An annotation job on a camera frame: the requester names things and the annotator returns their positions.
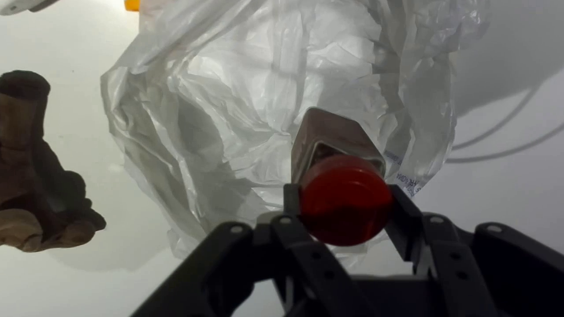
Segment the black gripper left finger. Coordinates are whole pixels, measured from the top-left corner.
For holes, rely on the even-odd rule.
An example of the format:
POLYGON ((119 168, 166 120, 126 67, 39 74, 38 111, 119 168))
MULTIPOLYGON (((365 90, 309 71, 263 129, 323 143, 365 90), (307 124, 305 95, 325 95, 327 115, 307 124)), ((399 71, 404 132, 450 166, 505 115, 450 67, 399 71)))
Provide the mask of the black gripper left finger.
POLYGON ((298 219, 300 187, 256 227, 217 226, 133 317, 231 317, 258 282, 272 280, 284 317, 371 317, 374 309, 332 250, 298 219))

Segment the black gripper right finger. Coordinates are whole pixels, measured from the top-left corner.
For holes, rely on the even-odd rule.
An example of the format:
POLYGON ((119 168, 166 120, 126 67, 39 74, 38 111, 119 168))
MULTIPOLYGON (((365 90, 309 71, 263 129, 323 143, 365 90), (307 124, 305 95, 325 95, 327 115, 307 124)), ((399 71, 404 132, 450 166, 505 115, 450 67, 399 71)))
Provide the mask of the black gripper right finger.
POLYGON ((413 273, 385 280, 401 317, 564 317, 564 256, 501 222, 473 231, 422 212, 397 185, 386 226, 413 273))

